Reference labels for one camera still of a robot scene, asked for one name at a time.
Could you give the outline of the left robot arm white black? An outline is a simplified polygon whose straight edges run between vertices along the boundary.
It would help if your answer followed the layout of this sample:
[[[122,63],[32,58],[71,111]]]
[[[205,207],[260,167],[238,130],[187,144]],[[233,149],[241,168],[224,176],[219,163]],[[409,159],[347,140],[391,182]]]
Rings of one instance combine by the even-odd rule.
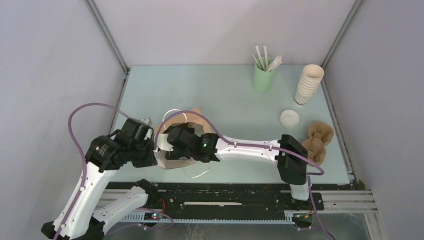
[[[85,172],[71,199],[54,221],[46,222],[41,232],[51,240],[102,240],[120,220],[137,208],[153,208],[158,202],[158,188],[146,179],[112,203],[96,206],[107,185],[128,162],[136,168],[157,164],[153,154],[154,132],[150,118],[128,118],[121,129],[95,138],[85,154]]]

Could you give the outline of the brown paper takeout bag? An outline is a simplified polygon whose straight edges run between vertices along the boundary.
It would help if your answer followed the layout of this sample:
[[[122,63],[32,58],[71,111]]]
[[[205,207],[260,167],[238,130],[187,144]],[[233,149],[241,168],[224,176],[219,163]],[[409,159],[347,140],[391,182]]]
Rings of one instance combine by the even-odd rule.
[[[195,155],[200,136],[211,133],[205,120],[193,113],[177,113],[179,109],[168,110],[162,117],[164,124],[156,127],[158,134],[154,156],[164,170],[180,169],[190,178],[200,178],[211,170],[207,163],[196,163]]]

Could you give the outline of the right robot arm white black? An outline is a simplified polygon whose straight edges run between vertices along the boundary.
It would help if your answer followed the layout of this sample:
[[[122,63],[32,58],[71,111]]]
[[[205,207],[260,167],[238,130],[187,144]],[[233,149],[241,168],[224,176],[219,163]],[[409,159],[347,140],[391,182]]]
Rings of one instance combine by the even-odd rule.
[[[174,126],[157,137],[157,147],[166,160],[192,159],[202,163],[250,161],[277,168],[281,180],[289,184],[291,204],[304,209],[311,202],[307,180],[306,149],[291,135],[275,140],[245,140],[204,133],[196,135],[192,127]]]

